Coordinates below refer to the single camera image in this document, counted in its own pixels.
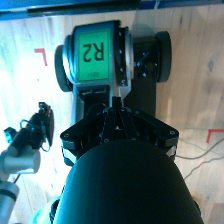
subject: black bracket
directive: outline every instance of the black bracket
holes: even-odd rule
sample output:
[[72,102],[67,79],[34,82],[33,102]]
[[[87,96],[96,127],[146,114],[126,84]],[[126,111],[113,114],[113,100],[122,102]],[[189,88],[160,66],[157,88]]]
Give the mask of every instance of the black bracket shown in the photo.
[[111,141],[145,141],[175,156],[179,132],[158,119],[137,110],[122,107],[121,98],[113,97],[112,107],[92,113],[61,133],[62,147],[79,159],[88,150]]

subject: cable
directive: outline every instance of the cable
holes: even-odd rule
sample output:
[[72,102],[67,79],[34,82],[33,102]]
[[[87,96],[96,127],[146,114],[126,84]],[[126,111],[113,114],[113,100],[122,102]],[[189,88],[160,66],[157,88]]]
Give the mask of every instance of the cable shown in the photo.
[[42,150],[44,151],[44,152],[49,152],[50,151],[50,149],[51,149],[51,146],[50,146],[50,143],[49,143],[49,141],[48,141],[48,138],[46,138],[47,139],[47,142],[48,142],[48,145],[49,145],[49,148],[46,150],[46,149],[44,149],[43,148],[43,146],[41,146],[41,148],[42,148]]
[[20,174],[18,174],[18,176],[16,177],[16,179],[13,181],[14,184],[16,184],[16,182],[18,181],[19,177],[20,177]]
[[184,180],[186,180],[189,176],[191,176],[192,173],[193,173],[195,170],[197,170],[198,168],[200,168],[203,164],[205,164],[205,163],[210,163],[210,162],[215,161],[215,160],[221,160],[221,159],[224,159],[224,156],[219,157],[219,158],[213,158],[213,159],[210,159],[210,160],[208,160],[208,161],[204,161],[204,162],[200,163],[200,164],[199,164],[198,166],[196,166],[193,170],[191,170],[191,172],[184,178]]
[[211,152],[217,145],[219,145],[223,141],[224,141],[224,138],[222,138],[221,140],[219,140],[218,142],[216,142],[209,150],[207,150],[204,154],[202,154],[200,156],[197,156],[197,157],[184,157],[184,156],[176,155],[176,157],[178,157],[180,159],[189,159],[189,160],[200,159],[203,156],[205,156],[206,154],[208,154],[209,152]]
[[94,103],[93,105],[91,105],[89,107],[89,109],[86,111],[86,117],[90,114],[90,111],[95,107],[95,106],[104,106],[105,108],[107,108],[107,105],[104,103]]
[[[184,142],[184,143],[186,143],[186,144],[188,144],[188,145],[193,145],[194,147],[197,147],[198,149],[201,149],[202,151],[207,152],[206,149],[203,149],[202,147],[200,147],[199,145],[196,145],[196,144],[194,144],[194,143],[186,142],[186,141],[184,141],[184,140],[181,139],[181,138],[179,138],[179,141],[182,141],[182,142]],[[224,156],[223,153],[217,153],[217,152],[214,152],[214,151],[211,151],[211,152],[214,153],[214,154],[216,154],[216,155],[219,155],[219,156]]]
[[26,123],[29,124],[31,127],[36,128],[38,131],[41,132],[41,129],[40,129],[39,127],[37,127],[36,125],[34,125],[33,123],[31,123],[30,121],[25,120],[25,119],[23,119],[23,120],[20,121],[20,128],[23,128],[22,123],[24,123],[24,122],[26,122]]

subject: red tape marker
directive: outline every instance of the red tape marker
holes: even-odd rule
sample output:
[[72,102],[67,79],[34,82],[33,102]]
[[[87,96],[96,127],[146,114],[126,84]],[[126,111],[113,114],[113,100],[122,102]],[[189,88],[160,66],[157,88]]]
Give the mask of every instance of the red tape marker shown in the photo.
[[208,130],[207,143],[209,143],[210,138],[211,138],[211,134],[212,134],[213,132],[224,132],[224,129],[209,129],[209,130]]
[[43,59],[44,59],[44,64],[45,64],[45,66],[47,66],[47,59],[46,59],[46,54],[45,54],[45,50],[44,50],[44,48],[37,48],[37,49],[34,49],[34,52],[35,52],[35,53],[42,53],[42,55],[43,55]]

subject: wooden floor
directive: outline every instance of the wooden floor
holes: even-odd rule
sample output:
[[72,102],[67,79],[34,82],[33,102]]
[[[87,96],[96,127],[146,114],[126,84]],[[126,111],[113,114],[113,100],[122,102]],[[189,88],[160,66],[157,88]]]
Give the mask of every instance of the wooden floor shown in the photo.
[[[71,121],[71,93],[62,93],[54,73],[54,51],[80,24],[120,19],[133,36],[167,30],[171,35],[173,64],[170,80],[157,88],[157,118],[180,132],[177,154],[201,155],[224,133],[224,5],[132,11],[96,15],[34,18],[0,22],[0,130],[19,129],[19,122],[37,111],[38,102],[55,113],[54,144],[41,152],[36,175],[23,175],[20,195],[10,223],[28,223],[31,215],[60,195],[69,168],[63,163],[59,135]],[[44,48],[48,66],[34,49]],[[7,144],[0,135],[0,150]],[[185,177],[202,161],[224,155],[224,143],[198,160],[175,160]],[[186,179],[205,223],[224,223],[224,160],[202,165]]]

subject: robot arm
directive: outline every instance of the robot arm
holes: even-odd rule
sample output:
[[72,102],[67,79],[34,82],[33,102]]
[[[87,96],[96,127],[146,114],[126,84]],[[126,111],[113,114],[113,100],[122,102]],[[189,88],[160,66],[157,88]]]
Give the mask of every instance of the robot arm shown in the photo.
[[9,221],[15,205],[19,188],[8,182],[10,174],[37,173],[40,167],[40,152],[43,142],[48,140],[52,145],[54,131],[54,117],[51,107],[46,103],[39,103],[39,112],[29,121],[21,121],[21,129],[17,133],[13,128],[4,132],[8,143],[7,150],[0,155],[0,220],[2,224]]

